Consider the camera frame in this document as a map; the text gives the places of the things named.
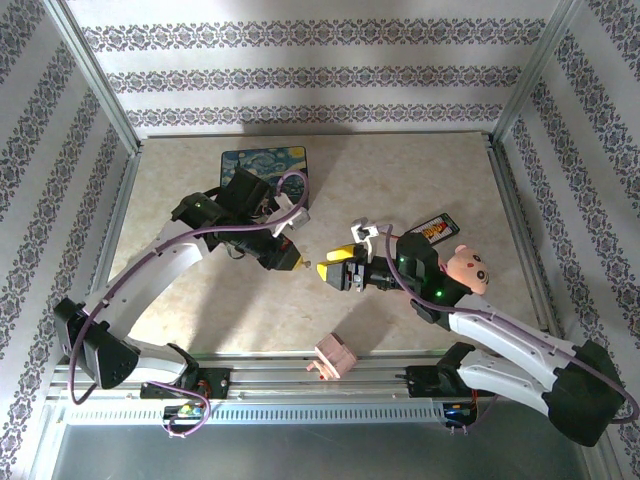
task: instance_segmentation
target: table surface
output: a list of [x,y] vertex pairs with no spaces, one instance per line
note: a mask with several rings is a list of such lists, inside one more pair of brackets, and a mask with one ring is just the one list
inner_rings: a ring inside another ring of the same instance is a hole
[[148,140],[111,275],[151,242],[184,196],[218,185],[222,152],[295,145],[307,148],[312,220],[285,233],[312,267],[266,271],[251,257],[233,260],[216,249],[156,299],[132,338],[238,354],[308,352],[332,331],[357,355],[469,341],[421,320],[402,292],[339,292],[315,269],[327,251],[352,242],[356,218],[392,222],[402,233],[442,212],[461,232],[436,247],[440,255],[448,259],[459,244],[479,250],[491,274],[487,300],[537,326],[479,133]]

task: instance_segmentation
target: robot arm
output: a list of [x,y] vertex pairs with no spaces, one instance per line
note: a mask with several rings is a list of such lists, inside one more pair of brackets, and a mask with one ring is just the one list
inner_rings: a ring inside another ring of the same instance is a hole
[[[365,243],[363,236],[371,232],[356,228],[354,239]],[[539,411],[564,435],[586,446],[595,445],[624,403],[619,389],[576,364],[586,364],[620,386],[603,347],[591,341],[578,347],[500,312],[444,273],[437,252],[419,233],[406,233],[398,239],[395,259],[370,257],[365,246],[356,243],[329,252],[327,260],[318,264],[318,273],[334,288],[408,287],[414,294],[411,305],[422,319],[469,337],[499,355],[455,344],[437,366],[440,385],[433,391],[443,396],[466,396],[470,389],[502,395]]]
[[[91,312],[99,310],[81,339],[82,348],[77,355],[78,364],[99,387],[113,388],[128,379],[176,384],[195,390],[200,380],[198,366],[186,352],[176,345],[156,346],[127,335],[160,293],[219,244],[253,255],[267,270],[292,270],[302,262],[295,245],[280,232],[284,225],[300,227],[306,223],[309,216],[305,209],[278,223],[278,219],[291,213],[291,202],[285,194],[274,198],[268,183],[240,168],[228,186],[214,189],[210,194],[214,193],[215,198],[203,193],[185,197],[156,238],[85,303],[65,298],[55,307],[56,330],[67,355],[71,355]],[[272,231],[235,229],[199,236],[190,234],[203,227],[257,225],[254,219],[272,201],[284,205],[286,210],[273,214],[276,220],[270,222],[274,223]],[[168,242],[171,246],[163,249]],[[108,295],[115,285],[124,282],[126,288]]]

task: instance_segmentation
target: white wall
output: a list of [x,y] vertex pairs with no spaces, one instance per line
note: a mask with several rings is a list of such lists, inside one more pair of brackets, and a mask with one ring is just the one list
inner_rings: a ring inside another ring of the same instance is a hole
[[[604,345],[636,399],[638,6],[591,0],[580,7],[504,142],[561,325],[577,343]],[[608,432],[625,478],[640,477],[637,422]]]
[[142,137],[491,130],[557,0],[68,0]]
[[0,152],[7,479],[22,478],[33,459],[44,393],[62,356],[52,308],[67,294],[86,295],[128,157],[37,0],[0,0]]

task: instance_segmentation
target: metal frame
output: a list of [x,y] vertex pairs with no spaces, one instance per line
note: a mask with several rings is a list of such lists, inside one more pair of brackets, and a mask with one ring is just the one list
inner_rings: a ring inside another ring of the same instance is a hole
[[560,42],[560,38],[564,35],[581,4],[582,0],[561,0],[554,10],[531,54],[531,58],[520,74],[511,97],[507,100],[504,110],[502,110],[500,118],[498,118],[498,122],[492,132],[494,141],[502,141],[511,125],[513,125],[520,110],[522,110],[524,102],[534,89],[547,62],[553,55],[553,51]]
[[[66,3],[63,0],[43,0],[43,3],[131,155],[98,263],[92,286],[94,291],[108,280],[140,162],[141,142]],[[485,134],[487,154],[539,326],[543,330],[548,329],[555,336],[560,336],[560,330],[550,307],[550,299],[537,265],[534,247],[528,237],[525,220],[518,208],[514,186],[505,169],[508,160],[494,146],[507,135],[580,5],[581,0],[560,1],[492,131],[492,138]],[[395,375],[401,373],[407,365],[434,364],[442,354],[443,352],[396,352],[364,358],[351,372],[350,380],[339,383],[321,382],[313,374],[306,372],[304,367],[314,356],[313,352],[288,353],[270,358],[255,354],[198,360],[203,366],[233,368],[230,399],[224,401],[224,406],[216,407],[209,423],[433,422],[441,418],[441,403],[409,399],[404,382],[396,379]],[[72,408],[68,402],[60,401],[65,399],[67,373],[68,367],[64,365],[55,370],[41,417],[41,437],[29,476],[31,479],[51,477],[67,425],[99,424],[106,421],[109,424],[157,424],[159,422],[156,414],[166,405],[166,401],[139,400],[137,388],[125,383],[114,390],[98,390],[84,407]],[[79,372],[77,382],[79,390],[82,390],[87,387],[89,378]],[[376,413],[372,412],[378,412],[380,417],[374,418]],[[302,419],[301,415],[310,413],[314,416],[313,419]],[[606,435],[595,448],[582,447],[581,451],[588,474],[592,478],[622,478],[611,442]]]
[[514,186],[506,171],[505,165],[507,160],[503,158],[500,149],[494,149],[489,141],[488,135],[485,135],[485,147],[491,168],[493,169],[493,175],[496,179],[500,199],[502,200],[504,211],[507,215],[511,235],[513,235],[513,242],[516,246],[518,258],[520,259],[520,267],[522,268],[522,273],[524,274],[529,294],[531,295],[531,302],[533,303],[533,309],[538,319],[538,326],[542,331],[548,331],[555,337],[561,337],[560,328],[558,328],[553,310],[551,309],[551,299],[549,298],[549,294],[542,280],[542,274],[538,268],[535,249],[529,239],[526,222],[518,206]]
[[113,259],[116,256],[118,240],[120,239],[120,233],[122,232],[124,217],[127,213],[127,207],[129,206],[129,200],[131,198],[131,192],[133,191],[136,174],[138,173],[138,167],[140,166],[141,157],[142,148],[139,149],[138,153],[131,155],[127,168],[124,172],[124,177],[120,184],[120,190],[118,191],[118,198],[116,199],[111,221],[109,222],[107,236],[104,240],[100,259],[98,260],[98,266],[96,267],[96,273],[93,277],[93,283],[90,290],[91,293],[102,288],[109,281],[111,266],[113,265]]
[[58,27],[60,35],[76,57],[80,70],[82,70],[87,83],[109,117],[111,124],[118,132],[118,136],[124,143],[127,152],[129,155],[137,154],[140,147],[140,139],[131,122],[129,122],[122,105],[113,93],[107,77],[102,72],[100,64],[91,51],[80,26],[66,2],[64,0],[43,0],[42,3],[51,15],[53,23]]
[[[524,273],[527,287],[531,295],[538,324],[541,330],[547,329],[553,336],[562,338],[557,319],[551,309],[551,299],[542,281],[542,272],[538,266],[535,247],[531,243],[527,226],[518,206],[514,185],[506,172],[508,159],[500,148],[492,145],[489,136],[485,136],[487,154],[496,179],[498,192],[504,205],[507,220],[516,245],[520,266]],[[593,448],[578,447],[585,463],[586,473],[593,479],[622,480],[620,465],[613,451],[611,440],[605,432]]]

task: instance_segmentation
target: purple cable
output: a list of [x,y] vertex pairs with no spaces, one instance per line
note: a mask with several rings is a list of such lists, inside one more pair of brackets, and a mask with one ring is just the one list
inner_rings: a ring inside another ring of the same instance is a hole
[[550,349],[552,351],[555,351],[555,354],[558,355],[559,357],[561,357],[563,360],[567,360],[568,362],[572,362],[573,364],[575,364],[578,367],[582,368],[583,370],[587,371],[588,373],[590,373],[591,375],[596,377],[598,380],[600,380],[601,382],[604,382],[607,386],[609,386],[612,389],[614,389],[616,392],[618,392],[620,395],[622,395],[625,398],[625,400],[627,400],[627,402],[629,402],[629,405],[631,405],[631,408],[632,408],[631,414],[629,416],[627,416],[627,417],[624,417],[624,418],[615,418],[615,419],[611,420],[612,424],[631,423],[631,422],[633,422],[633,421],[638,419],[638,416],[640,415],[640,407],[638,406],[638,402],[636,402],[635,398],[633,398],[629,392],[627,392],[624,388],[622,388],[616,382],[611,380],[606,375],[603,375],[602,373],[598,372],[591,365],[587,365],[582,360],[579,360],[579,359],[573,357],[572,355],[567,354],[566,352],[564,352],[564,351],[562,351],[560,349],[556,349],[550,343],[545,342],[544,340],[540,340],[539,338],[537,338],[534,335],[530,334],[526,330],[520,328],[518,325],[515,325],[515,324],[511,323],[509,320],[507,320],[506,318],[503,318],[503,317],[501,317],[499,315],[493,315],[491,313],[483,312],[482,310],[474,310],[472,308],[444,307],[442,305],[436,305],[435,303],[427,302],[426,300],[423,300],[422,298],[420,298],[413,290],[411,290],[409,285],[407,285],[407,282],[405,282],[402,279],[402,277],[400,276],[400,273],[398,272],[398,269],[396,268],[395,263],[393,263],[393,258],[391,258],[391,231],[393,230],[393,225],[391,225],[391,224],[383,225],[383,226],[380,226],[378,228],[379,229],[386,229],[386,235],[385,235],[385,241],[384,241],[384,247],[385,247],[385,252],[384,253],[385,253],[385,257],[387,259],[387,264],[389,265],[389,269],[391,270],[391,273],[393,274],[394,278],[396,279],[396,282],[398,282],[398,285],[400,285],[402,287],[402,289],[405,292],[407,292],[409,294],[409,296],[413,300],[415,300],[417,303],[419,303],[420,305],[422,305],[424,307],[427,307],[427,308],[430,308],[432,310],[436,310],[436,311],[439,311],[439,312],[445,312],[445,313],[467,313],[467,314],[470,314],[470,315],[477,315],[478,317],[482,318],[483,320],[495,323],[495,324],[501,326],[502,328],[504,328],[505,330],[511,331],[511,333],[513,333],[513,334],[517,334],[517,335],[519,335],[521,337],[524,337],[527,341],[529,341],[529,342],[531,342],[533,344],[537,344],[541,348]]
[[[300,211],[304,203],[307,201],[307,198],[309,197],[309,179],[304,173],[302,173],[299,170],[286,172],[284,175],[282,175],[282,177],[278,181],[278,184],[276,185],[276,195],[280,195],[280,192],[282,190],[282,185],[284,184],[285,180],[290,177],[300,177],[302,179],[302,183],[304,184],[304,191],[302,192],[302,197],[300,197],[300,201],[298,201],[298,203],[296,203],[296,205],[291,209],[291,211],[286,215],[284,215],[282,218],[279,218],[278,220],[274,220],[273,222],[261,223],[256,225],[237,225],[237,226],[225,225],[221,227],[204,227],[204,228],[199,228],[197,230],[192,230],[190,232],[181,233],[180,235],[177,235],[167,240],[158,248],[156,248],[154,251],[147,253],[144,257],[138,260],[138,262],[135,265],[133,265],[124,275],[122,275],[122,277],[113,285],[113,287],[111,287],[107,291],[102,301],[98,305],[96,305],[93,311],[89,314],[84,324],[82,325],[82,328],[78,332],[78,336],[76,337],[76,340],[73,344],[73,348],[71,349],[71,353],[69,354],[69,381],[67,382],[67,386],[69,388],[69,396],[71,397],[71,401],[75,405],[81,405],[82,403],[84,403],[87,400],[87,398],[89,398],[91,393],[98,386],[97,384],[94,383],[89,387],[89,389],[85,392],[85,394],[82,397],[80,397],[79,399],[76,398],[74,389],[75,389],[75,378],[76,378],[76,365],[78,363],[78,354],[80,353],[80,347],[84,342],[84,338],[87,336],[89,327],[93,324],[93,321],[96,319],[98,314],[102,311],[102,309],[106,305],[108,305],[109,300],[111,300],[114,297],[116,292],[118,292],[118,290],[120,290],[124,286],[124,284],[127,283],[127,281],[133,275],[136,274],[136,272],[138,272],[144,265],[146,265],[147,262],[149,262],[149,260],[156,257],[159,253],[164,252],[167,248],[171,247],[172,245],[180,242],[181,240],[184,240],[185,238],[191,238],[197,235],[203,235],[205,233],[216,233],[216,232],[256,232],[259,230],[265,230],[271,227],[275,227],[293,218],[298,213],[298,211]],[[187,393],[189,395],[192,395],[192,394],[197,395],[195,394],[195,392],[190,392],[188,390],[183,390],[183,389],[178,389],[175,391],[180,391],[181,393]]]
[[147,383],[150,383],[151,385],[155,385],[156,387],[164,388],[165,390],[169,390],[170,392],[181,393],[182,395],[191,395],[192,397],[196,397],[197,399],[202,400],[202,403],[204,403],[204,412],[202,413],[200,420],[198,420],[198,423],[193,425],[189,430],[186,430],[181,433],[174,432],[171,429],[171,426],[175,424],[176,418],[178,418],[178,416],[175,415],[171,417],[169,419],[169,423],[166,426],[164,426],[164,429],[169,433],[170,437],[185,438],[191,435],[192,433],[196,433],[205,423],[207,423],[207,420],[209,420],[209,416],[211,415],[211,402],[209,402],[209,399],[206,398],[204,395],[200,395],[199,393],[193,392],[191,390],[185,390],[184,388],[175,387],[173,385],[169,385],[168,383],[154,382],[154,381],[148,381]]

